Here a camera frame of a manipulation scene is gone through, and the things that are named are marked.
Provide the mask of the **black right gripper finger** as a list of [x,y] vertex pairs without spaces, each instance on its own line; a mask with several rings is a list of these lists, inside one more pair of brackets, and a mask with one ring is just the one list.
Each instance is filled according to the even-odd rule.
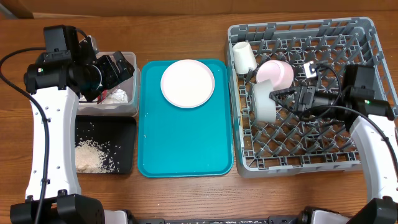
[[289,105],[283,98],[279,96],[271,96],[270,99],[274,100],[279,106],[283,107],[289,112],[295,112],[294,106]]
[[296,94],[296,90],[295,88],[291,89],[291,88],[286,88],[283,90],[275,90],[270,92],[269,94],[269,98],[278,98],[278,97],[282,97],[285,95],[291,95],[291,94]]

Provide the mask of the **pink bowl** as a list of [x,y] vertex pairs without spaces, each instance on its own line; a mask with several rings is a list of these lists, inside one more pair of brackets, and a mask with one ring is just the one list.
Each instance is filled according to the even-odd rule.
[[266,80],[272,82],[274,90],[290,88],[294,80],[294,71],[291,65],[280,60],[269,60],[263,63],[257,70],[256,82]]

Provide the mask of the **grey bowl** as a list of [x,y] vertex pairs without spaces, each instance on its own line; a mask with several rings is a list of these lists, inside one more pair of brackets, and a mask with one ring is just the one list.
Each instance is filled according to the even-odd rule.
[[256,83],[252,87],[252,108],[256,121],[274,123],[276,121],[275,101],[270,99],[270,93],[274,91],[272,82],[265,80]]

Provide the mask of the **white napkin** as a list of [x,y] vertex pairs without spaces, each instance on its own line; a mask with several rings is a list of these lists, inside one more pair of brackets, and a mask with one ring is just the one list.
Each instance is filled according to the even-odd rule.
[[127,103],[128,97],[124,90],[117,89],[110,93],[101,104],[119,104]]

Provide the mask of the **cream cup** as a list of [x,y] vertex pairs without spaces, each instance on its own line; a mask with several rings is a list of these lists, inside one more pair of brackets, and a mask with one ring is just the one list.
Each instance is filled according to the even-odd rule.
[[238,74],[247,74],[257,68],[256,58],[249,42],[238,42],[233,46],[234,68]]

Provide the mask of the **pink plate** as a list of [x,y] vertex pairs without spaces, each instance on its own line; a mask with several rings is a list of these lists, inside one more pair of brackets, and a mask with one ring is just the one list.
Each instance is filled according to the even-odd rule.
[[198,60],[178,60],[162,74],[160,88],[164,98],[179,108],[196,108],[206,103],[215,90],[212,71]]

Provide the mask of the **pile of rice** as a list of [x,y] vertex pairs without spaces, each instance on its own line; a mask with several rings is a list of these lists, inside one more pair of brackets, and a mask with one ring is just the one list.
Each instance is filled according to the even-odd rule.
[[101,136],[100,126],[94,122],[78,123],[75,136],[75,164],[78,173],[110,174],[120,171],[114,160],[119,149]]

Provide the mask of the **red snack wrapper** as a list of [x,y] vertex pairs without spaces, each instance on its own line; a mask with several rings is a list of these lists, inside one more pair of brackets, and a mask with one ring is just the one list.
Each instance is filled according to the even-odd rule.
[[101,94],[97,97],[96,103],[100,104],[106,99],[107,96],[108,96],[108,90],[102,91]]

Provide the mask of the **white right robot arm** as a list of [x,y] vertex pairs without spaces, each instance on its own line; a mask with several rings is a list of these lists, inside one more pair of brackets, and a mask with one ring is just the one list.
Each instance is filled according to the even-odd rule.
[[361,159],[368,203],[346,223],[397,223],[397,138],[395,114],[388,101],[376,99],[376,69],[346,65],[337,93],[314,86],[270,92],[269,98],[302,122],[327,118],[350,133]]

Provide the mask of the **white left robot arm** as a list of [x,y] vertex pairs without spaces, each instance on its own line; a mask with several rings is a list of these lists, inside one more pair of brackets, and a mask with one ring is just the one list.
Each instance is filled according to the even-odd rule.
[[24,74],[21,94],[34,117],[32,170],[12,223],[135,223],[129,210],[106,210],[81,193],[75,165],[79,99],[91,102],[135,69],[121,52],[99,56],[93,39],[66,25],[44,28],[45,44]]

